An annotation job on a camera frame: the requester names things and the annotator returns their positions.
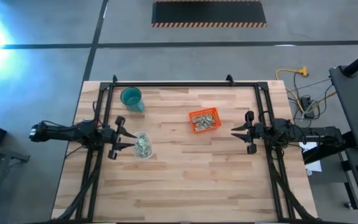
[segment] concrete floor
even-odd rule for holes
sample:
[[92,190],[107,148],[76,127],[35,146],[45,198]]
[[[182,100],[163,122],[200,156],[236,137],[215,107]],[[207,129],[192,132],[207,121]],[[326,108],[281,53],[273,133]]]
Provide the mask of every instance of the concrete floor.
[[[0,0],[4,44],[92,42],[102,0]],[[266,29],[152,29],[151,0],[110,0],[101,43],[191,41],[358,40],[358,1],[262,0]],[[30,162],[7,175],[0,193],[0,223],[48,220],[63,164],[66,142],[33,143],[30,127],[41,120],[73,121],[89,49],[0,50],[0,127],[6,145],[30,154]],[[328,69],[358,57],[358,45],[303,47],[200,47],[99,49],[90,80],[271,80],[279,68],[307,66],[310,76],[298,87],[328,77]],[[293,75],[280,77],[293,88]],[[324,82],[301,95],[322,97]],[[312,126],[349,130],[340,102],[330,98],[327,111]],[[320,218],[358,223],[358,210],[347,210],[342,184],[311,182]]]

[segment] butcher block tabletop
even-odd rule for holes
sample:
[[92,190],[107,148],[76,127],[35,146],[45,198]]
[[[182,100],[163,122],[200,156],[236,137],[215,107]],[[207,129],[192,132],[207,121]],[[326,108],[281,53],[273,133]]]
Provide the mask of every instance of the butcher block tabletop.
[[[275,117],[291,119],[284,83],[267,82]],[[93,119],[92,104],[98,98],[99,84],[84,82],[75,123]],[[256,141],[257,153],[248,155],[247,145],[231,136],[232,128],[244,124],[247,111],[257,115],[252,87],[139,87],[143,113],[126,110],[120,101],[124,89],[114,88],[109,124],[115,129],[114,121],[120,115],[125,117],[124,127],[129,133],[145,131],[153,155],[139,161],[134,148],[128,147],[118,152],[117,160],[110,160],[107,154],[111,145],[106,145],[94,222],[277,221],[263,142]],[[218,109],[222,126],[194,133],[188,113],[212,107]],[[67,153],[78,146],[69,143]],[[52,218],[61,215],[80,190],[85,158],[86,149],[80,149],[65,159]],[[316,217],[299,148],[286,148],[284,161],[291,191]],[[287,217],[282,192],[280,198]]]

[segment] orange basket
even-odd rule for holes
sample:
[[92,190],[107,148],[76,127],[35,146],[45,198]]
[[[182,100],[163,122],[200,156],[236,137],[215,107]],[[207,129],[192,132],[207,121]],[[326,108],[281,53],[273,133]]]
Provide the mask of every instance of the orange basket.
[[[213,119],[215,120],[214,123],[211,123],[211,127],[202,129],[202,130],[196,130],[196,122],[195,123],[193,122],[193,118],[198,117],[198,116],[205,116],[205,115],[209,115],[209,114],[211,114]],[[189,118],[190,118],[191,128],[193,129],[193,131],[195,133],[200,133],[203,131],[216,129],[216,128],[220,127],[220,125],[222,125],[221,120],[219,119],[218,110],[216,108],[208,108],[208,109],[204,109],[204,110],[191,112],[191,113],[189,113]]]

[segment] plastic cup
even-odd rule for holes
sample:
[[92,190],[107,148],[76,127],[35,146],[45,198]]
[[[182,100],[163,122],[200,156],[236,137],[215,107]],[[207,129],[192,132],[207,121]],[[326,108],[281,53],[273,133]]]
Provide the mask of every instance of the plastic cup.
[[127,110],[143,112],[144,105],[142,101],[142,93],[138,88],[129,87],[121,93],[121,102],[125,104]]

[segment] black metal frame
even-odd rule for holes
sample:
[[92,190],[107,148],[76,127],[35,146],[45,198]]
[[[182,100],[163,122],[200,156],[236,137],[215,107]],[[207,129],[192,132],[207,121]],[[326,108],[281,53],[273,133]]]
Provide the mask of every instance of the black metal frame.
[[[107,102],[106,102],[106,110],[104,112],[103,126],[108,125],[109,114],[112,103],[112,93],[114,87],[128,87],[128,86],[215,86],[215,87],[252,87],[255,90],[255,97],[257,101],[258,113],[262,114],[264,112],[261,92],[265,95],[265,100],[267,104],[267,113],[269,116],[269,120],[273,121],[274,112],[273,106],[270,99],[269,86],[267,82],[235,82],[230,75],[227,76],[226,81],[222,82],[118,82],[116,76],[113,77],[113,82],[102,82],[99,86],[99,94],[96,104],[96,110],[94,119],[99,119],[99,114],[101,111],[101,103],[104,97],[104,92],[108,91]],[[264,126],[267,126],[267,122],[264,116],[262,116],[262,122]],[[281,155],[281,150],[276,150],[278,167],[280,173],[276,170],[275,164],[273,162],[272,157],[272,148],[269,140],[264,140],[265,142],[265,151],[267,158],[267,165],[270,174],[270,182],[272,185],[272,193],[275,204],[275,210],[277,212],[277,220],[280,223],[331,223],[331,222],[323,222],[321,220],[314,219],[311,215],[309,215],[306,210],[300,205],[295,196],[291,193],[290,188],[288,186],[287,173],[285,170],[283,156]],[[94,165],[94,169],[90,174],[91,169],[91,161],[93,152],[97,151],[98,154],[96,156],[96,163]],[[98,149],[89,149],[87,153],[87,157],[85,160],[85,169],[83,173],[83,180],[81,183],[81,190],[78,195],[75,197],[74,202],[68,207],[70,212],[65,211],[66,215],[63,217],[59,217],[58,219],[50,220],[47,223],[91,223],[93,221],[94,214],[94,206],[96,202],[96,193],[98,190],[98,182],[99,182],[99,173],[101,170],[101,162],[103,159],[103,151],[104,146]],[[278,192],[278,187],[281,186],[282,190],[285,193],[285,200],[287,203],[288,209],[288,218],[284,218],[282,205],[280,201],[280,195]],[[86,218],[82,217],[83,214],[83,199],[85,197],[86,192],[92,185],[90,201],[89,201],[89,209]],[[294,207],[297,208],[298,213],[302,220],[298,220],[295,218]],[[74,210],[76,210],[75,218],[70,219]]]

